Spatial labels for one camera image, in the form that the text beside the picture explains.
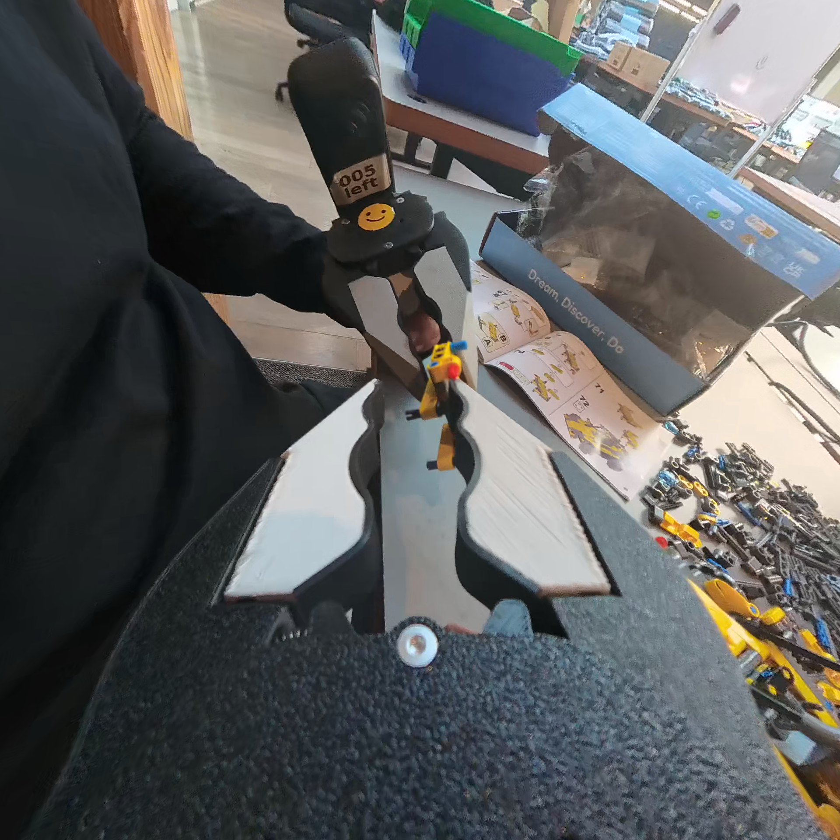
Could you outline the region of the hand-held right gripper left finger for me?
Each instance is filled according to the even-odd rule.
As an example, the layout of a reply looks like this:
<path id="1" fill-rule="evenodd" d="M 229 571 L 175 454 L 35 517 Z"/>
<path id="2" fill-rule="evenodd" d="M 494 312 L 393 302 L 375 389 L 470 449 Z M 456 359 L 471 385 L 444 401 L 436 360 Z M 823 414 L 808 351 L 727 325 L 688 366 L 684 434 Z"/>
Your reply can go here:
<path id="1" fill-rule="evenodd" d="M 382 382 L 369 381 L 280 458 L 224 587 L 226 602 L 279 602 L 308 617 L 374 593 L 382 569 L 371 482 L 380 470 Z"/>

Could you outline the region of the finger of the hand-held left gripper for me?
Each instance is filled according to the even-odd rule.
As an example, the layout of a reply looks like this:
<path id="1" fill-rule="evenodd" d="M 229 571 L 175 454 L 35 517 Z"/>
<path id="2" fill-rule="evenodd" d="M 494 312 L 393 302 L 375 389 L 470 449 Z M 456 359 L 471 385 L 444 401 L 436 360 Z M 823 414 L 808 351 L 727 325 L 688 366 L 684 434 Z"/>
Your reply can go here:
<path id="1" fill-rule="evenodd" d="M 349 284 L 360 315 L 362 334 L 371 348 L 374 372 L 402 384 L 415 398 L 425 390 L 425 373 L 399 322 L 399 307 L 391 282 L 383 277 L 361 277 Z"/>
<path id="2" fill-rule="evenodd" d="M 476 317 L 471 289 L 461 279 L 455 262 L 447 251 L 428 251 L 414 267 L 419 294 L 437 312 L 436 321 L 444 341 L 466 341 L 461 353 L 463 376 L 467 385 L 477 388 Z"/>

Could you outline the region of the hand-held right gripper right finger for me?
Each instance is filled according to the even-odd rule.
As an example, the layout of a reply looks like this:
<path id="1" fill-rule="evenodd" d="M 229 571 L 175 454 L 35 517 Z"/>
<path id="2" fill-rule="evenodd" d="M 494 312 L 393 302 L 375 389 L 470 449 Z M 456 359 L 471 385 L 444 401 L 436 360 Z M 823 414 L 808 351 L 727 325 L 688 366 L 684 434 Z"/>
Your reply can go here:
<path id="1" fill-rule="evenodd" d="M 449 427 L 465 479 L 455 565 L 467 592 L 482 603 L 610 594 L 550 447 L 462 382 L 450 389 Z"/>

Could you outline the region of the small yellow brick assembly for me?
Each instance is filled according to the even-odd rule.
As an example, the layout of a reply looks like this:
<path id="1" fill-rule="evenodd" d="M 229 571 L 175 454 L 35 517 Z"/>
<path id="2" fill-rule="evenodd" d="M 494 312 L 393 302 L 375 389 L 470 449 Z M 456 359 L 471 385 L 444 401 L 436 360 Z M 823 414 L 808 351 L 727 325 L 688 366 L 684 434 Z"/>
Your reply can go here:
<path id="1" fill-rule="evenodd" d="M 406 420 L 427 421 L 447 415 L 452 384 L 465 377 L 463 356 L 468 347 L 465 340 L 434 346 L 425 366 L 427 383 L 419 407 L 407 411 Z M 455 468 L 455 433 L 448 422 L 442 426 L 436 457 L 426 467 L 436 471 Z"/>

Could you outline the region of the yellow brick vehicle model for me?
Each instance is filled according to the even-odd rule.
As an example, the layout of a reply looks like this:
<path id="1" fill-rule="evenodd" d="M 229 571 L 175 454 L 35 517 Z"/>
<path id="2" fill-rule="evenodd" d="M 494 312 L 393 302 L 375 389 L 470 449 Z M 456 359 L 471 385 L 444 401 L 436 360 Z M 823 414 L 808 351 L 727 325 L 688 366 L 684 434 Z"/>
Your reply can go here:
<path id="1" fill-rule="evenodd" d="M 759 609 L 728 579 L 691 586 L 761 715 L 775 758 L 830 838 L 839 838 L 838 661 L 782 607 Z"/>

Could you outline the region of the person's left forearm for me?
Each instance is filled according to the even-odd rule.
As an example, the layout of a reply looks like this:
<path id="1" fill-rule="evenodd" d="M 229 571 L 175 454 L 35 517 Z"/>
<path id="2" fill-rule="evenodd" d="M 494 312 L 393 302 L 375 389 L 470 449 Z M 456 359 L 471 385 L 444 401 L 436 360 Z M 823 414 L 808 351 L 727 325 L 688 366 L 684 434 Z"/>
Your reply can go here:
<path id="1" fill-rule="evenodd" d="M 327 312 L 322 231 L 228 174 L 146 106 L 119 126 L 156 264 L 197 292 Z"/>

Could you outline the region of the background office desk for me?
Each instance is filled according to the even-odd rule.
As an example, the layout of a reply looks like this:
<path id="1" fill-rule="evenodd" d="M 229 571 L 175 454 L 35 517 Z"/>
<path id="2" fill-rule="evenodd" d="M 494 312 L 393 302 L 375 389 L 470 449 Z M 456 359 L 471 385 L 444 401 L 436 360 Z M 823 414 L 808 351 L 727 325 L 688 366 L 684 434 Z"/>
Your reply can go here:
<path id="1" fill-rule="evenodd" d="M 394 160 L 446 177 L 456 151 L 536 174 L 549 161 L 550 140 L 503 127 L 437 101 L 416 97 L 404 72 L 399 34 L 377 13 L 371 19 L 371 48 L 380 72 L 387 125 L 406 132 Z"/>

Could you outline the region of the instruction booklet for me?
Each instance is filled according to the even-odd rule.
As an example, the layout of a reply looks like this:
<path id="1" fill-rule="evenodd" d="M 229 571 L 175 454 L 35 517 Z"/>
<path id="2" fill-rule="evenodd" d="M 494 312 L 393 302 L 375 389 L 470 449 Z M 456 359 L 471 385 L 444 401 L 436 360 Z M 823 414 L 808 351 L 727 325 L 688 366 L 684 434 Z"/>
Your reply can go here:
<path id="1" fill-rule="evenodd" d="M 581 339 L 482 261 L 471 263 L 479 362 L 516 382 L 545 422 L 621 497 L 643 488 L 670 437 Z"/>

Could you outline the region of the blue cardboard box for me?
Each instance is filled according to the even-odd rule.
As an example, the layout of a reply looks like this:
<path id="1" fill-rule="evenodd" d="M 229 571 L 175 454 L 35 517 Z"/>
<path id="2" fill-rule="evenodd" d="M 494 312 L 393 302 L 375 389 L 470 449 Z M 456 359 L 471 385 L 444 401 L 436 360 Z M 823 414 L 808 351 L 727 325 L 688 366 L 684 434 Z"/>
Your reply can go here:
<path id="1" fill-rule="evenodd" d="M 676 200 L 731 245 L 757 244 L 759 265 L 803 292 L 799 300 L 812 301 L 838 283 L 838 244 L 585 85 L 570 87 L 544 105 L 538 117 L 539 126 L 549 131 L 549 165 L 591 145 Z M 772 322 L 703 382 L 522 238 L 518 224 L 528 209 L 493 218 L 481 257 L 508 283 L 536 298 L 554 324 L 582 339 L 605 368 L 660 414 L 707 391 Z"/>

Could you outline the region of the blue bin with green lid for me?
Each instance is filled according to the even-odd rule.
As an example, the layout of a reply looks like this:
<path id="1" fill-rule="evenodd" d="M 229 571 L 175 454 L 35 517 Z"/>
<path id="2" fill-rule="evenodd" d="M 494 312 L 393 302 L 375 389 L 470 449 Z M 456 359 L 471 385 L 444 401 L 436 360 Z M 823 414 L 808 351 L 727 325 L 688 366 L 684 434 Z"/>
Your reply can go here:
<path id="1" fill-rule="evenodd" d="M 582 53 L 481 2 L 406 3 L 400 37 L 415 93 L 537 137 L 538 112 Z"/>

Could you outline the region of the crumpled plastic bag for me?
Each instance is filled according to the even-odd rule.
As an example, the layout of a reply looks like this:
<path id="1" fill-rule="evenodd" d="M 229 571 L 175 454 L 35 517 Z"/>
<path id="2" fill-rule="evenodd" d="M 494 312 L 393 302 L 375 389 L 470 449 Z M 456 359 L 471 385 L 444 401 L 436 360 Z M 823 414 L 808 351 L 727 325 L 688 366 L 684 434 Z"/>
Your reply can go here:
<path id="1" fill-rule="evenodd" d="M 591 145 L 524 191 L 520 236 L 702 382 L 804 296 Z"/>

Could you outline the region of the person's dark clothing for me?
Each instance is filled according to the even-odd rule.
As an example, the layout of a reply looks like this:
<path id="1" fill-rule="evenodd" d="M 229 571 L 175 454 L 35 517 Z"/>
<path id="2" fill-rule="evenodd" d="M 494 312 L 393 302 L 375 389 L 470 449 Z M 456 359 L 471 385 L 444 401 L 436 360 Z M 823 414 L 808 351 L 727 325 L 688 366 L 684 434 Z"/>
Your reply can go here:
<path id="1" fill-rule="evenodd" d="M 150 254 L 144 105 L 76 2 L 1 7 L 2 838 L 31 823 L 135 603 L 340 404 L 275 387 Z"/>

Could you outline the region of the pile of grey brick pieces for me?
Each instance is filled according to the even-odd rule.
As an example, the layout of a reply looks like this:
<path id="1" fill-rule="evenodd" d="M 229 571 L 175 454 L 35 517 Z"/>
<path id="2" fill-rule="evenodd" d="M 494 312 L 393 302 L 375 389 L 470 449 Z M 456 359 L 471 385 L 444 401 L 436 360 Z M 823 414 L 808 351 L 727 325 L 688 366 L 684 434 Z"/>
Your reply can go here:
<path id="1" fill-rule="evenodd" d="M 806 487 L 776 479 L 750 444 L 711 452 L 686 423 L 670 419 L 664 428 L 680 452 L 640 493 L 657 541 L 700 574 L 728 579 L 759 609 L 782 607 L 838 660 L 838 520 Z M 658 527 L 665 511 L 699 532 L 701 548 Z"/>

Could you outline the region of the white board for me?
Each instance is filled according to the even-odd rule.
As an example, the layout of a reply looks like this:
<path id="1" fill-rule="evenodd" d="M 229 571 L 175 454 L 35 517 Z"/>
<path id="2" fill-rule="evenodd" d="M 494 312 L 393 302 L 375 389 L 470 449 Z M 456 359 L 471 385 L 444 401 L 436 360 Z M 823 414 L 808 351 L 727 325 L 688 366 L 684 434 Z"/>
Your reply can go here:
<path id="1" fill-rule="evenodd" d="M 838 1 L 720 2 L 676 77 L 772 123 L 838 48 Z"/>

